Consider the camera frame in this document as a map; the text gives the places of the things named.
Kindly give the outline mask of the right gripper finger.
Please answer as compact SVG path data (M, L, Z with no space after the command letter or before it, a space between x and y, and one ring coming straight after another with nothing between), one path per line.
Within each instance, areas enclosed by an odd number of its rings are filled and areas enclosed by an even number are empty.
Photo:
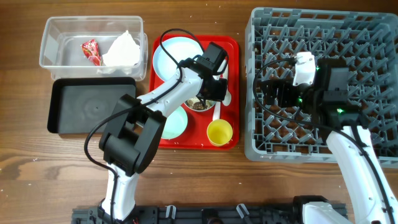
M273 105L277 96L277 83L274 80L262 81L261 90L264 95L264 103Z
M299 105L299 95L296 86L291 82L279 80L277 84L277 102L281 108Z

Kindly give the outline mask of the white plastic spoon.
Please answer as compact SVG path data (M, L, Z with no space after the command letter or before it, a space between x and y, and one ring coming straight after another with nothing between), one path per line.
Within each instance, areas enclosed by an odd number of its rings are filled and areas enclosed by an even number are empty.
M229 66L226 60L223 61L222 66L224 66L225 70L222 74L222 78L228 80L228 75L229 75ZM222 104L224 106L229 106L229 104L231 103L231 93L229 92L229 90L226 90L226 95L224 100L222 101Z

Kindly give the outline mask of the white plastic fork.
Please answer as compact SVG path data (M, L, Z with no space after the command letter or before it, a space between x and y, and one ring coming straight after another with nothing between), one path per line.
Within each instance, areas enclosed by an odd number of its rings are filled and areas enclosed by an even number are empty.
M221 103L217 101L214 106L213 121L220 119Z

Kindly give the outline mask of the yellow cup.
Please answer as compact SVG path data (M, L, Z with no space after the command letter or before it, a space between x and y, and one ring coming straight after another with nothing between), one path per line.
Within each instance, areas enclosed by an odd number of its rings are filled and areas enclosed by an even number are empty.
M220 147L232 139L233 128L226 120L216 119L208 125L206 134L212 145Z

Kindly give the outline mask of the green bowl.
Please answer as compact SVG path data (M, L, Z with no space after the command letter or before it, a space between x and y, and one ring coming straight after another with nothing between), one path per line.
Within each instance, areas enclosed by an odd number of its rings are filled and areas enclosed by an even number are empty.
M188 124L188 116L186 111L179 106L166 120L164 130L162 133L162 139L174 139L179 137Z

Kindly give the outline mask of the white napkin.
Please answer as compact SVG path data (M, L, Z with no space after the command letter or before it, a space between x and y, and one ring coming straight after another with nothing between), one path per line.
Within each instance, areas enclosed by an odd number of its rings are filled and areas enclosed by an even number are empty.
M102 56L106 66L134 66L140 59L140 46L136 44L129 31L125 31Z

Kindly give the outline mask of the red snack wrapper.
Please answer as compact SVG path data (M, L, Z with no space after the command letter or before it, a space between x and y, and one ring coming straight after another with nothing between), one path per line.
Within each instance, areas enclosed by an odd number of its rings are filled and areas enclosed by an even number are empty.
M91 39L81 45L81 49L85 57L96 66L101 66L102 59L98 47L97 41L95 39Z

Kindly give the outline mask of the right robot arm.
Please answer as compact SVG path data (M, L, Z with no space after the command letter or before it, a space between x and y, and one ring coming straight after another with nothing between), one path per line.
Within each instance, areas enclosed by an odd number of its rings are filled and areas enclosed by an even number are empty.
M349 68L343 59L298 57L276 60L295 68L293 80L262 81L259 71L252 92L259 107L297 106L311 116L301 124L318 128L343 175L357 223L397 223L397 198L382 171L371 142L368 121L348 102Z

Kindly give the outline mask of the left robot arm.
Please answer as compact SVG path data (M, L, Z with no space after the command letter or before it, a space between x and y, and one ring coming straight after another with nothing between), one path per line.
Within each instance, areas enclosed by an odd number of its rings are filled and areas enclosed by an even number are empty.
M123 223L134 210L139 175L157 152L167 117L195 96L224 100L227 81L215 76L227 59L227 52L212 42L201 55L179 61L173 77L155 90L138 98L123 95L112 115L100 122L105 129L99 148L109 179L99 212L106 223Z

